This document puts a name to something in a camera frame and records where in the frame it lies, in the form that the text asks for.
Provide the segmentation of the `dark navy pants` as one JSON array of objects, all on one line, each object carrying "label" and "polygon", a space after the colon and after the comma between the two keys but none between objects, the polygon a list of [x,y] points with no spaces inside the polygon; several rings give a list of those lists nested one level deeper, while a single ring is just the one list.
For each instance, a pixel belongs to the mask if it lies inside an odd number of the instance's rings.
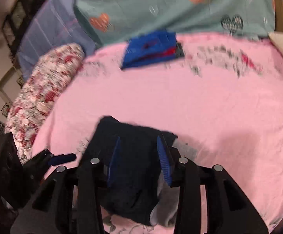
[{"label": "dark navy pants", "polygon": [[101,205],[107,211],[147,226],[173,227],[179,188],[170,188],[164,180],[157,152],[159,135],[181,156],[195,160],[197,150],[171,132],[104,116],[80,163],[98,158],[107,167],[106,188],[101,197]]}]

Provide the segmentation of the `red floral rolled quilt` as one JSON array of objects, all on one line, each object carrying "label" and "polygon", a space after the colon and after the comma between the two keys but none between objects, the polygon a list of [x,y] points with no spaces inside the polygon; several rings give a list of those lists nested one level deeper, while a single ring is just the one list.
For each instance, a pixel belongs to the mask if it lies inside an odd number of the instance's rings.
[{"label": "red floral rolled quilt", "polygon": [[80,45],[70,43],[41,56],[10,108],[5,132],[11,132],[21,164],[32,158],[32,146],[56,100],[84,59]]}]

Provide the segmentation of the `pink floral bedsheet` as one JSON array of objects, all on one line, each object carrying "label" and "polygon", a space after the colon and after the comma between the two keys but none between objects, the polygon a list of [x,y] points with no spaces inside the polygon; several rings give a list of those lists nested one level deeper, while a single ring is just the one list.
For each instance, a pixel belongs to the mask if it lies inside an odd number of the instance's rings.
[{"label": "pink floral bedsheet", "polygon": [[102,116],[167,130],[222,165],[269,231],[283,219],[283,57],[268,40],[177,37],[185,57],[121,70],[125,43],[87,57],[32,147],[82,156]]}]

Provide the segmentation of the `folded blue clothes stack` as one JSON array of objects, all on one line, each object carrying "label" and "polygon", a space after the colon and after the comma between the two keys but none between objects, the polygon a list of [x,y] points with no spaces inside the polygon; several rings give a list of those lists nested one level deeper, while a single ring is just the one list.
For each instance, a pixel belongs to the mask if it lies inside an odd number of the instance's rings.
[{"label": "folded blue clothes stack", "polygon": [[154,31],[129,40],[124,53],[121,70],[171,61],[185,57],[176,33],[166,30]]}]

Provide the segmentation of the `teal heart pattern pillow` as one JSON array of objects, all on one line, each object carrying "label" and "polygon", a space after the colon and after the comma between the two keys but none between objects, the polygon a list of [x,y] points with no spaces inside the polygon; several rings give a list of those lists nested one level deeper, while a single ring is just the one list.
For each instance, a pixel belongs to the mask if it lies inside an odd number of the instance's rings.
[{"label": "teal heart pattern pillow", "polygon": [[274,0],[75,0],[74,12],[99,45],[157,30],[258,39],[276,23]]}]

